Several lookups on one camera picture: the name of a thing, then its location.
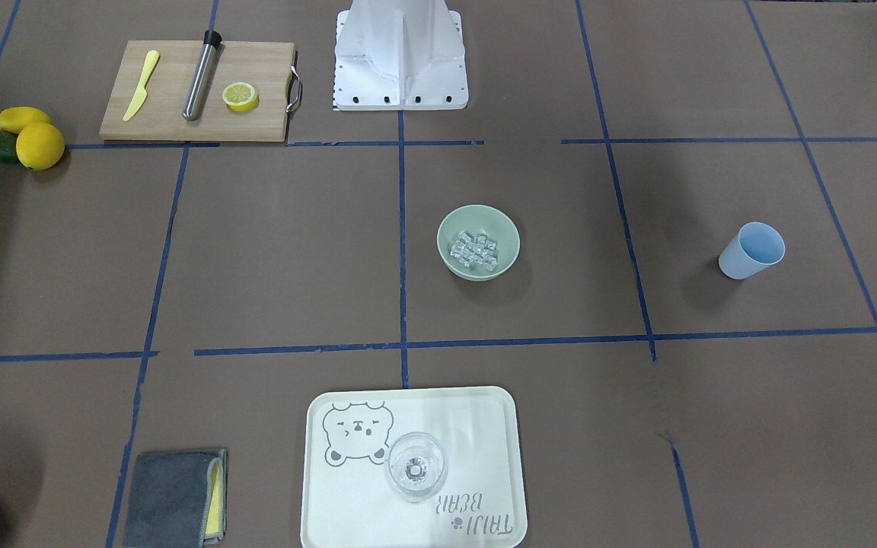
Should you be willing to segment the green ceramic bowl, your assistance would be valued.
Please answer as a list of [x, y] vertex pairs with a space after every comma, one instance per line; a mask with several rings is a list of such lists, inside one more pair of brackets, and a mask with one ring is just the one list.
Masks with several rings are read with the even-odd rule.
[[436, 247], [448, 270], [485, 282], [509, 270], [521, 253], [518, 226], [500, 209], [470, 204], [453, 209], [436, 230]]

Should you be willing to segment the light blue plastic cup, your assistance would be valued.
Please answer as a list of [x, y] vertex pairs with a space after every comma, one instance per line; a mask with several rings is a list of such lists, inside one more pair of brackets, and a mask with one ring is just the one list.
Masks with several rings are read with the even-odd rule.
[[718, 256], [721, 272], [735, 280], [744, 280], [778, 264], [786, 254], [786, 243], [777, 229], [753, 221], [742, 225], [738, 233]]

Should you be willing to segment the ice cubes in green bowl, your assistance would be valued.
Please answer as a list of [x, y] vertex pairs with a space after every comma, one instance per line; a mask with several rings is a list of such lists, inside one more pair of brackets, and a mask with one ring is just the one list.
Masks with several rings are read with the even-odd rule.
[[499, 265], [498, 249], [498, 242], [485, 233], [473, 235], [460, 231], [453, 240], [448, 255], [454, 263], [466, 270], [495, 272]]

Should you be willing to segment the clear wine glass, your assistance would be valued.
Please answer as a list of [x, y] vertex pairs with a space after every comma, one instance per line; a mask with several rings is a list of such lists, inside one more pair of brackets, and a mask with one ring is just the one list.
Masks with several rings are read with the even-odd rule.
[[401, 435], [387, 456], [387, 479], [395, 493], [408, 503], [421, 503], [438, 495], [448, 479], [448, 455], [429, 433]]

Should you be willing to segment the cream bear tray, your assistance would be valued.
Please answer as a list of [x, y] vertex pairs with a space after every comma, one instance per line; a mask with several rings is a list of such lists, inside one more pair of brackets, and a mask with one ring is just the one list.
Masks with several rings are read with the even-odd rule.
[[328, 392], [307, 415], [305, 547], [515, 547], [528, 528], [501, 387]]

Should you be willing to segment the lemon half slice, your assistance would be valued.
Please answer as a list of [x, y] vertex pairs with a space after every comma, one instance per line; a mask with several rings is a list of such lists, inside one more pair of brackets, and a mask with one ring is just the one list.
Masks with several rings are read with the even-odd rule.
[[233, 82], [227, 84], [222, 91], [223, 104], [236, 113], [244, 113], [253, 110], [259, 104], [259, 94], [254, 84], [247, 82]]

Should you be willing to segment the metal cylinder tool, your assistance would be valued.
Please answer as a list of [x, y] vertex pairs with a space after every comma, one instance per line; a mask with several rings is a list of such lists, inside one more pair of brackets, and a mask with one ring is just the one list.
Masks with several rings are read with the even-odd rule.
[[210, 80], [215, 75], [215, 67], [221, 48], [222, 35], [215, 29], [208, 29], [204, 34], [199, 60], [192, 77], [186, 103], [182, 109], [182, 117], [185, 121], [198, 120], [204, 111]]

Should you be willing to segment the grey folded cloth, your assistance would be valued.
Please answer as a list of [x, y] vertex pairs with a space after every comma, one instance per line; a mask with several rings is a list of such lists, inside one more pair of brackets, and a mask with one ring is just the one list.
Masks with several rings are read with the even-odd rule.
[[226, 448], [143, 452], [133, 466], [124, 547], [206, 547], [226, 533]]

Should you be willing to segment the yellow plastic knife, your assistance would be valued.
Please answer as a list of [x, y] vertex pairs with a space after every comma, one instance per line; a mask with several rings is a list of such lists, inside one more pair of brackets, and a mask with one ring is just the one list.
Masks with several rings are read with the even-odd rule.
[[129, 102], [128, 107], [122, 117], [122, 121], [130, 121], [133, 117], [140, 111], [142, 105], [145, 103], [146, 98], [148, 97], [147, 84], [149, 83], [150, 77], [153, 74], [154, 69], [156, 69], [157, 63], [160, 60], [161, 54], [156, 51], [156, 49], [151, 49], [148, 51], [144, 58], [144, 63], [142, 66], [142, 72], [140, 72], [139, 80], [137, 80], [136, 89], [133, 91], [133, 95], [131, 101]]

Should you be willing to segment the yellow lemon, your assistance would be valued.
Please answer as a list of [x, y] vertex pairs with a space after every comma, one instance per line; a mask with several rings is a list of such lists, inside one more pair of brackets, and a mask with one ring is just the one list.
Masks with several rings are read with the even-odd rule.
[[20, 105], [0, 112], [0, 130], [18, 135], [22, 129], [34, 123], [51, 123], [52, 119], [42, 109]]
[[15, 155], [22, 166], [31, 170], [46, 170], [60, 159], [65, 151], [65, 139], [55, 125], [34, 122], [24, 127], [15, 140]]

